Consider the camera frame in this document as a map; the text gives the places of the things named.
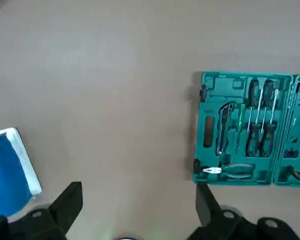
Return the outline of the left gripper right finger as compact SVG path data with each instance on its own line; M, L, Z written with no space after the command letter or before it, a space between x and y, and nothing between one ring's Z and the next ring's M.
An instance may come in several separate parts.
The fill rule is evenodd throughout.
M230 209L222 209L208 185L196 186L195 209L201 223L189 240L299 240L296 232L283 220L262 217L257 223Z

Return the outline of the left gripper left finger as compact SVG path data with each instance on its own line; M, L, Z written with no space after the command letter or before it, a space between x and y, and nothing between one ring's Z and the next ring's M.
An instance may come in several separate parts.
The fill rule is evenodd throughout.
M82 183L73 181L48 207L13 222L0 215L0 240L65 240L82 208Z

